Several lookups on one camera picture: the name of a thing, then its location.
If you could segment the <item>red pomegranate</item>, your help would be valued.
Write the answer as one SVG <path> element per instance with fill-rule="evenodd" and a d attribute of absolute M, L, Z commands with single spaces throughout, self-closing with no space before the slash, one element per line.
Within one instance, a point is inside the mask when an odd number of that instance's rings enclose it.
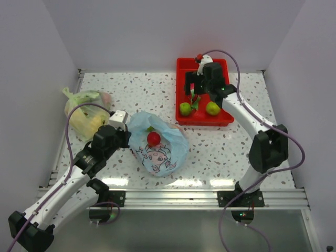
<path fill-rule="evenodd" d="M 150 132 L 147 136 L 149 146 L 156 146 L 161 143 L 161 136 L 156 132 Z"/>

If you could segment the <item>blue cartoon plastic bag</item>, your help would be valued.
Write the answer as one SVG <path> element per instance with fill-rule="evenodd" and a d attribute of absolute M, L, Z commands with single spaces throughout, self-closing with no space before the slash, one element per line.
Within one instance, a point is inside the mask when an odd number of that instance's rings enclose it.
<path fill-rule="evenodd" d="M 161 136 L 161 143 L 156 146 L 147 143 L 147 128 L 150 126 Z M 131 132 L 129 146 L 133 156 L 152 175 L 166 177 L 184 164 L 189 144 L 177 126 L 141 111 L 131 116 L 128 130 Z"/>

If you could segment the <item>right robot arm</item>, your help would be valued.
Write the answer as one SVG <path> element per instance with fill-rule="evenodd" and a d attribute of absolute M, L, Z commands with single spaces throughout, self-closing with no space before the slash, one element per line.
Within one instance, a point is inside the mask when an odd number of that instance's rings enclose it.
<path fill-rule="evenodd" d="M 187 96 L 209 95 L 212 102 L 232 115 L 245 129 L 252 144 L 248 153 L 249 168 L 227 195 L 219 196 L 225 206 L 246 206 L 259 191 L 262 181 L 288 158 L 287 128 L 271 125 L 240 95 L 237 86 L 227 85 L 219 63 L 201 64 L 197 71 L 185 73 Z"/>

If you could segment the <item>green apple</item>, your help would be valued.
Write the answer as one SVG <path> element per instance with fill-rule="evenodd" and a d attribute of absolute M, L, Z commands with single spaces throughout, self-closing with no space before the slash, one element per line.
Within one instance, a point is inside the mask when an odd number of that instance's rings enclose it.
<path fill-rule="evenodd" d="M 147 128 L 147 131 L 148 131 L 148 132 L 153 132 L 153 131 L 155 131 L 155 128 L 152 127 L 152 126 L 150 126 L 150 127 Z"/>

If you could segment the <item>red dragon fruit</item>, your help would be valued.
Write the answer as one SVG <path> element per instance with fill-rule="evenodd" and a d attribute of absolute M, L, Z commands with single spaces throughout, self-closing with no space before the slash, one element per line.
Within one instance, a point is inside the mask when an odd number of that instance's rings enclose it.
<path fill-rule="evenodd" d="M 201 97 L 195 93 L 195 85 L 191 84 L 191 94 L 190 94 L 190 105 L 192 110 L 198 110 L 199 109 L 199 102 L 201 100 Z"/>

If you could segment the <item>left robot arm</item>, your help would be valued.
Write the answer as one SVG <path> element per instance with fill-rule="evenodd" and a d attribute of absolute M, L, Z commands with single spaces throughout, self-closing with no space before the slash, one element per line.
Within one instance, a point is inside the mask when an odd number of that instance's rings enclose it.
<path fill-rule="evenodd" d="M 84 148 L 72 157 L 70 167 L 38 202 L 24 212 L 14 211 L 8 218 L 13 242 L 27 251 L 46 251 L 54 241 L 53 218 L 70 198 L 83 186 L 93 189 L 90 199 L 97 206 L 109 202 L 108 186 L 96 178 L 108 159 L 120 148 L 128 148 L 131 132 L 122 123 L 115 128 L 103 125 Z"/>

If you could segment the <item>green pear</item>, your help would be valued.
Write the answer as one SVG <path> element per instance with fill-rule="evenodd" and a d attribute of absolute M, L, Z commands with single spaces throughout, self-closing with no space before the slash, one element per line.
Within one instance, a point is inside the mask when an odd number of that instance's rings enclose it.
<path fill-rule="evenodd" d="M 221 112 L 221 108 L 215 102 L 209 102 L 206 107 L 205 111 L 210 116 L 217 116 Z"/>

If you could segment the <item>red apple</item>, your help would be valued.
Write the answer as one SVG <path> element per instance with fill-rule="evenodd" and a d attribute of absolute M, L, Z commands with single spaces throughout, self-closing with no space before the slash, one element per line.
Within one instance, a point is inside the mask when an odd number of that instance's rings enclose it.
<path fill-rule="evenodd" d="M 196 120 L 204 120 L 206 118 L 206 113 L 204 111 L 201 111 L 201 110 L 197 110 L 195 113 L 194 113 L 194 118 Z"/>

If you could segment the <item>green round fruit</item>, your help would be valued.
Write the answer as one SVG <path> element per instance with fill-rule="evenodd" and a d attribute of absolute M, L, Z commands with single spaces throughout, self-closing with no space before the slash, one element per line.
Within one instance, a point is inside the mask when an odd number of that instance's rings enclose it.
<path fill-rule="evenodd" d="M 188 102 L 183 102 L 180 104 L 179 106 L 179 111 L 180 111 L 180 114 L 184 117 L 187 117 L 190 115 L 190 113 L 192 112 L 192 107 L 190 105 L 190 103 Z"/>

